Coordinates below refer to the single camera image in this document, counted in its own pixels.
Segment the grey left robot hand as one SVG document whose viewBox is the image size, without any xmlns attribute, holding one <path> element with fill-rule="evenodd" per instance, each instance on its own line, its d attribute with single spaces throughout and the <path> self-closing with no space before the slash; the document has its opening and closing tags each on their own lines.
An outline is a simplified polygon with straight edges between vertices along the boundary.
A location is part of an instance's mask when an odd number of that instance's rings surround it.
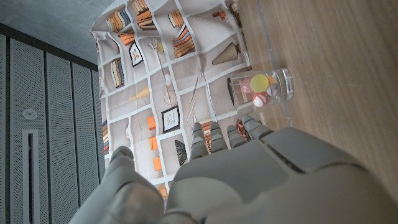
<svg viewBox="0 0 398 224">
<path fill-rule="evenodd" d="M 211 149 L 193 126 L 190 160 L 167 199 L 117 148 L 73 223 L 396 223 L 397 202 L 351 155 L 294 128 L 243 116 L 251 141 L 211 124 Z"/>
</svg>

